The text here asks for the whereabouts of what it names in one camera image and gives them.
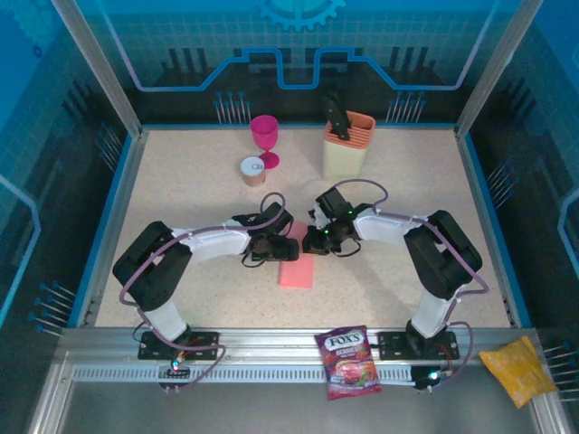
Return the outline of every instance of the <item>beige countertop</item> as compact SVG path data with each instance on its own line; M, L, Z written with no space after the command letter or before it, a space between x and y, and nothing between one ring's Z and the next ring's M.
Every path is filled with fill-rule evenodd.
M309 222L315 198L332 185L321 179L322 136L322 128L282 129L273 149L280 165L267 173L264 185L251 188L238 169L246 156L260 153L249 129L150 132L115 260L153 221L171 228L220 224L235 214L257 212L270 191L283 193L295 219ZM428 215L445 209L454 216L483 258L480 275L491 291L465 297L452 319L508 327L452 131L377 129L361 176L388 189L384 210ZM340 192L353 205L380 197L369 184L344 185ZM213 259L185 271L174 299L191 326L404 327L422 292L406 248L383 243L367 241L349 259L316 257L312 289L280 287L279 266L247 269L241 257ZM110 275L97 326L140 322L134 309L119 303L120 288Z

